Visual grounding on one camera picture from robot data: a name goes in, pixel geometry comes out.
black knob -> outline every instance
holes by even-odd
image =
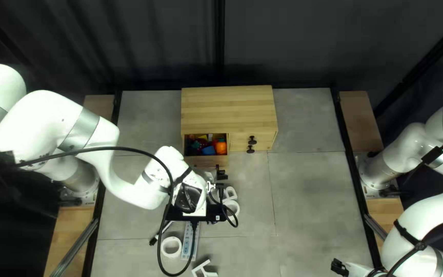
[[[250,145],[254,145],[254,144],[256,144],[257,143],[257,141],[256,140],[254,140],[254,136],[253,135],[251,135],[250,136],[250,141],[249,141],[249,144]]]
[[[252,148],[252,145],[249,145],[248,147],[249,147],[249,150],[246,151],[248,154],[252,154],[255,152],[255,150]]]

black clamp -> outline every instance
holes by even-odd
[[[334,271],[335,273],[348,277],[349,271],[346,269],[346,266],[338,259],[334,258],[334,260],[331,262],[331,271]]]
[[[443,148],[435,146],[432,150],[428,151],[425,156],[421,158],[421,161],[425,165],[431,164],[434,160],[437,160],[443,154]]]
[[[398,230],[399,234],[402,237],[404,237],[409,243],[411,243],[415,246],[416,250],[423,251],[427,248],[428,245],[425,242],[419,241],[414,236],[412,236],[410,233],[408,233],[406,228],[401,226],[401,224],[399,224],[399,221],[397,219],[394,221],[394,226],[396,227],[396,229]]]

black connector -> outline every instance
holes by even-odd
[[[334,258],[334,260],[331,262],[331,271],[336,272],[337,274],[348,277],[349,271],[346,269],[346,266],[343,265],[343,263]]]
[[[443,150],[440,147],[435,146],[434,148],[432,148],[432,150],[430,150],[427,154],[425,154],[425,156],[423,156],[421,158],[421,160],[422,160],[423,164],[429,165],[434,160],[439,158],[442,154],[443,154]]]
[[[150,240],[150,246],[153,246],[153,245],[155,245],[155,243],[157,243],[157,238],[152,238],[151,240]]]

black metal frame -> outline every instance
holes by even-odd
[[[111,122],[117,125],[119,121],[120,101],[123,92],[116,91],[114,93],[114,109],[112,110]],[[102,216],[103,199],[105,197],[105,186],[100,182],[98,185],[97,199],[95,201],[95,210],[93,219],[98,219],[98,225],[94,233],[88,239],[87,252],[85,254],[85,261],[83,263],[82,277],[89,277],[92,274],[92,265],[94,262],[95,247],[98,239],[98,229],[100,227],[100,217]]]
[[[369,214],[369,210],[367,208],[365,196],[363,195],[360,174],[358,173],[358,167],[356,167],[353,150],[351,148],[348,131],[346,129],[345,118],[343,117],[343,111],[341,110],[341,99],[339,91],[335,88],[331,88],[331,94],[333,97],[334,110],[336,113],[336,119],[338,120],[341,139],[343,141],[343,145],[345,146],[346,159],[348,161],[349,172],[351,174],[351,180],[353,181],[353,186],[355,189],[356,200],[358,201],[358,208],[360,209],[360,214],[362,217],[363,229],[365,230],[365,236],[369,245],[370,256],[372,257],[372,263],[374,267],[379,268],[382,266],[382,262],[380,261],[380,254],[378,251],[374,231],[372,230],[372,228],[369,227],[365,219],[365,216]]]

wooden drawer cabinet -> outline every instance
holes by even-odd
[[[247,151],[250,136],[253,149],[270,150],[278,133],[275,101],[271,86],[183,88],[181,136],[189,134],[227,135],[228,154]],[[224,162],[219,156],[185,157],[190,163],[211,165]]]
[[[249,149],[251,136],[254,136],[252,140],[256,141],[256,144],[252,145],[252,149],[256,151],[270,150],[276,138],[276,133],[230,133],[230,151],[246,151]]]

